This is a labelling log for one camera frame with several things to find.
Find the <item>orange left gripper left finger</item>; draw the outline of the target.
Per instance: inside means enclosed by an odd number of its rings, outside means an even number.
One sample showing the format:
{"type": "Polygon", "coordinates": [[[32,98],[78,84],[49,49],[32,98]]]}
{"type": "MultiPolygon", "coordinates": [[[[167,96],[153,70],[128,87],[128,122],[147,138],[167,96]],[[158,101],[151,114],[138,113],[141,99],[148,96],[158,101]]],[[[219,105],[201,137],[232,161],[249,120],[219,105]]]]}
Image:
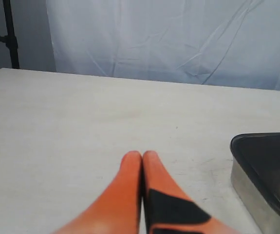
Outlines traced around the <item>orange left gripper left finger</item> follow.
{"type": "Polygon", "coordinates": [[[56,234],[137,234],[141,213],[142,156],[127,152],[113,181],[56,234]]]}

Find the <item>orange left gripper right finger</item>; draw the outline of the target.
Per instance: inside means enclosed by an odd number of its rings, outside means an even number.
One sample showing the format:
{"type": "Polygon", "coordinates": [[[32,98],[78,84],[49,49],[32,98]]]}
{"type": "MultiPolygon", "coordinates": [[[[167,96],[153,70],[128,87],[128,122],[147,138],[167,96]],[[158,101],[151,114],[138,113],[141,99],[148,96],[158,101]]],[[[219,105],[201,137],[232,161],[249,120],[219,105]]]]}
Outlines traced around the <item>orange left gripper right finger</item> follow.
{"type": "Polygon", "coordinates": [[[236,234],[200,208],[175,182],[155,151],[143,154],[143,193],[149,234],[236,234]]]}

